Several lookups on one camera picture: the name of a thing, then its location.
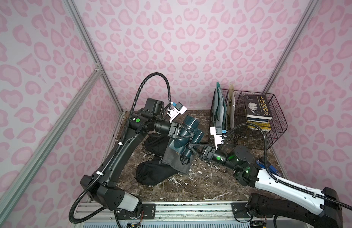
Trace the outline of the grey hair dryer pouch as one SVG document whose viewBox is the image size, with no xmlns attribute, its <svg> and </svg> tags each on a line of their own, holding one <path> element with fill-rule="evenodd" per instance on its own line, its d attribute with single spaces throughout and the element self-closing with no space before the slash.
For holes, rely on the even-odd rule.
<svg viewBox="0 0 352 228">
<path fill-rule="evenodd" d="M 164 164 L 171 166 L 179 173 L 188 175 L 195 156 L 191 155 L 189 164 L 183 165 L 180 160 L 180 155 L 170 147 L 171 145 L 172 145 L 172 142 L 169 141 L 166 147 L 165 153 L 163 155 L 162 162 Z"/>
</svg>

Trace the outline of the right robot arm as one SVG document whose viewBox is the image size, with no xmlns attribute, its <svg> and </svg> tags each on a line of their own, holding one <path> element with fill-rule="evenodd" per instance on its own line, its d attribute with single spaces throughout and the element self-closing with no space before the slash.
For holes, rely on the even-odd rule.
<svg viewBox="0 0 352 228">
<path fill-rule="evenodd" d="M 216 162 L 234 171 L 234 178 L 242 186 L 279 195 L 273 199 L 253 193 L 245 206 L 251 217 L 273 215 L 307 223 L 314 228 L 342 228 L 342 210 L 352 211 L 352 206 L 339 201 L 337 192 L 331 188 L 310 188 L 275 175 L 267 167 L 267 150 L 264 150 L 262 168 L 246 147 L 236 146 L 229 154 L 209 144 L 195 142 L 193 138 L 202 132 L 189 130 L 191 140 L 187 146 L 200 159 Z"/>
</svg>

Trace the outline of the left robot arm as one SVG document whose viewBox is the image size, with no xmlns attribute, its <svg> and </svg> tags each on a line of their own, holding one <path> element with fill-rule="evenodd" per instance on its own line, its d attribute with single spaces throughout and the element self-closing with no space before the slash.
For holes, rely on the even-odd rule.
<svg viewBox="0 0 352 228">
<path fill-rule="evenodd" d="M 121 140 L 91 176 L 85 175 L 81 179 L 83 192 L 73 203 L 68 215 L 69 221 L 72 224 L 83 223 L 105 209 L 113 212 L 128 211 L 134 218 L 141 216 L 141 200 L 117 186 L 121 172 L 135 149 L 146 135 L 152 131 L 170 137 L 174 147 L 176 149 L 181 148 L 182 150 L 189 146 L 195 136 L 192 127 L 188 127 L 183 123 L 173 123 L 172 120 L 164 120 L 163 114 L 166 111 L 166 106 L 159 100 L 148 98 L 143 109 L 137 112 L 134 111 L 144 85 L 155 76 L 160 76 L 164 79 L 167 95 L 171 96 L 169 81 L 162 73 L 151 73 L 141 82 L 126 121 Z M 102 207 L 88 216 L 77 219 L 74 216 L 75 210 L 86 195 L 98 202 Z"/>
</svg>

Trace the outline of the dark green hair dryer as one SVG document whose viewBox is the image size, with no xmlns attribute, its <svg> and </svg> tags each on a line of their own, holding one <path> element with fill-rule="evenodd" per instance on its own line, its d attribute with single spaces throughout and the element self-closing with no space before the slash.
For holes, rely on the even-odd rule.
<svg viewBox="0 0 352 228">
<path fill-rule="evenodd" d="M 187 115 L 183 122 L 176 125 L 176 137 L 171 138 L 168 147 L 180 156 L 182 165 L 188 165 L 193 152 L 189 149 L 190 143 L 199 143 L 204 132 L 198 128 L 200 121 Z"/>
</svg>

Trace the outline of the black pouch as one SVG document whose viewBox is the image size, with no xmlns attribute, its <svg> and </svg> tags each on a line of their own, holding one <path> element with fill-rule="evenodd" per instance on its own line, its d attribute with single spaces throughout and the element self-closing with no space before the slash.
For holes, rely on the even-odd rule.
<svg viewBox="0 0 352 228">
<path fill-rule="evenodd" d="M 148 135 L 148 138 L 142 144 L 142 151 L 148 155 L 163 157 L 167 149 L 169 137 L 156 133 Z"/>
<path fill-rule="evenodd" d="M 177 170 L 155 157 L 138 165 L 135 178 L 142 185 L 155 186 L 177 173 Z"/>
</svg>

